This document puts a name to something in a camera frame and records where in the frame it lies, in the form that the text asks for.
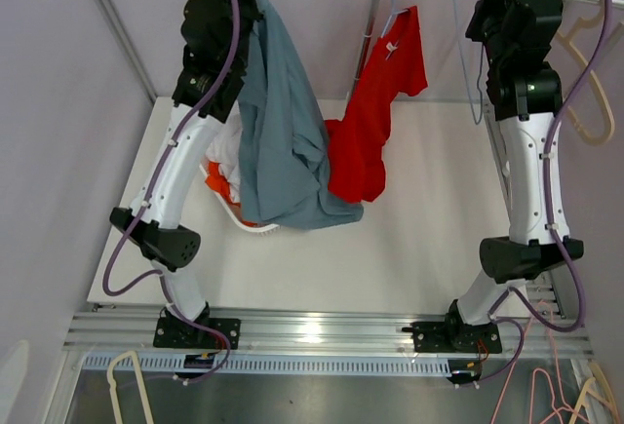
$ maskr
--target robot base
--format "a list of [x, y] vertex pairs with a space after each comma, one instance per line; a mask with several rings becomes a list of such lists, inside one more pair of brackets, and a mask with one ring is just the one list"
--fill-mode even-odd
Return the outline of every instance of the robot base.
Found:
[[[213, 319], [210, 317], [210, 309], [206, 304], [206, 309], [194, 322], [223, 333], [229, 340], [231, 349], [238, 349], [241, 333], [240, 319]], [[167, 309], [163, 309], [158, 319], [153, 344], [155, 348], [167, 349], [224, 349], [215, 337], [183, 322]]]
[[498, 327], [494, 324], [466, 325], [461, 320], [455, 299], [443, 322], [414, 322], [403, 328], [411, 333], [416, 353], [478, 353], [477, 342], [483, 341], [491, 354], [502, 353]]

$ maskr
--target gray cloth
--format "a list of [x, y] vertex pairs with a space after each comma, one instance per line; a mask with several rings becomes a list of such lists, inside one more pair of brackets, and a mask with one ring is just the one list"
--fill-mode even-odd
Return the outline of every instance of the gray cloth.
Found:
[[316, 229], [358, 221], [362, 205], [328, 191], [329, 138], [284, 23], [268, 0], [253, 27], [239, 149], [243, 219]]

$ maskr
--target white platform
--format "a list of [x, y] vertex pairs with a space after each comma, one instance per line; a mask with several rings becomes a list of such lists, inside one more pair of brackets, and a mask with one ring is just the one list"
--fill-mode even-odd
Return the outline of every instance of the white platform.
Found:
[[[343, 101], [322, 100], [326, 117]], [[121, 205], [139, 190], [167, 127], [172, 102], [159, 98]], [[485, 126], [466, 104], [395, 102], [384, 149], [385, 192], [362, 221], [316, 231], [281, 228], [269, 236], [238, 229], [199, 171], [182, 224], [202, 237], [190, 269], [211, 305], [335, 312], [442, 314], [480, 271], [479, 243], [508, 233], [509, 221]], [[89, 301], [164, 304], [156, 279], [117, 298], [104, 294], [105, 263], [120, 234], [111, 229]], [[111, 283], [119, 288], [149, 269], [127, 244]], [[501, 314], [525, 316], [516, 301]]]

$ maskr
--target beige hanger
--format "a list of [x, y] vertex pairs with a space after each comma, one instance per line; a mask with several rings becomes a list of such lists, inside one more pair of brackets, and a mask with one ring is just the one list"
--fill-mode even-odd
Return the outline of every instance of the beige hanger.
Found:
[[[584, 19], [582, 17], [579, 17], [574, 23], [574, 25], [572, 26], [572, 28], [570, 29], [568, 34], [563, 35], [561, 32], [558, 31], [557, 34], [555, 35], [555, 38], [560, 42], [562, 47], [574, 59], [574, 61], [576, 61], [576, 63], [581, 69], [587, 67], [588, 60], [580, 52], [580, 50], [576, 47], [576, 45], [572, 43], [572, 41], [574, 40], [574, 37], [576, 36], [576, 34], [578, 34], [578, 32], [581, 29], [591, 29], [593, 27], [596, 27], [604, 17], [605, 17], [605, 7], [603, 6], [603, 4], [601, 4], [600, 10], [593, 18]], [[617, 30], [617, 32], [614, 32], [613, 34], [617, 35], [617, 38], [609, 39], [609, 44], [611, 44], [611, 41], [617, 42], [619, 40], [619, 37], [621, 37], [622, 34], [624, 34], [624, 30], [619, 29]], [[609, 105], [608, 99], [606, 98], [603, 85], [601, 84], [598, 78], [598, 75], [596, 74], [594, 70], [592, 70], [590, 73], [589, 83], [592, 88], [592, 93], [594, 93], [594, 97], [596, 98], [596, 101], [598, 102], [598, 105], [603, 114], [603, 121], [604, 121], [603, 133], [598, 136], [591, 135], [587, 131], [587, 129], [583, 126], [583, 124], [581, 124], [581, 121], [576, 115], [576, 112], [574, 112], [574, 109], [572, 109], [571, 107], [569, 108], [568, 117], [572, 121], [572, 125], [574, 126], [574, 129], [578, 132], [578, 134], [581, 136], [583, 141], [585, 141], [587, 144], [597, 146], [600, 144], [604, 144], [611, 139], [611, 137], [613, 136], [613, 133], [615, 132], [615, 119], [613, 119], [613, 112], [611, 111], [611, 106]]]
[[574, 407], [575, 414], [572, 415], [569, 420], [569, 424], [575, 424], [576, 416], [578, 412], [581, 410], [581, 407], [588, 407], [588, 395], [592, 398], [598, 400], [604, 407], [606, 407], [611, 415], [613, 416], [613, 422], [615, 424], [620, 424], [620, 416], [617, 412], [617, 403], [615, 402], [615, 397], [613, 396], [613, 392], [611, 392], [611, 388], [606, 381], [605, 375], [603, 374], [603, 370], [598, 365], [597, 362], [591, 361], [589, 363], [589, 367], [594, 374], [593, 377], [588, 378], [583, 384], [583, 388], [581, 389], [581, 393], [578, 396], [578, 401], [576, 402], [576, 406]]
[[147, 390], [145, 389], [145, 382], [143, 380], [143, 374], [140, 369], [140, 360], [136, 351], [126, 351], [113, 359], [108, 365], [106, 370], [106, 380], [108, 380], [110, 401], [113, 405], [113, 414], [115, 416], [115, 424], [123, 424], [121, 417], [121, 407], [119, 406], [119, 398], [117, 397], [117, 381], [113, 377], [113, 369], [124, 359], [131, 358], [133, 362], [133, 368], [135, 370], [136, 385], [138, 386], [138, 394], [140, 395], [140, 402], [143, 406], [143, 413], [145, 415], [145, 422], [147, 424], [154, 424], [154, 418], [152, 417], [152, 410], [147, 399]]

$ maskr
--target red t-shirt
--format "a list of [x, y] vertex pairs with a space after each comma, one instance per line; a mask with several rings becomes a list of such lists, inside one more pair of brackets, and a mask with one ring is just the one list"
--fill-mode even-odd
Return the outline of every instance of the red t-shirt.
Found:
[[358, 203], [383, 192], [381, 150], [390, 136], [390, 104], [398, 93], [415, 96], [426, 87], [418, 10], [411, 7], [374, 45], [344, 119], [326, 122], [331, 193]]

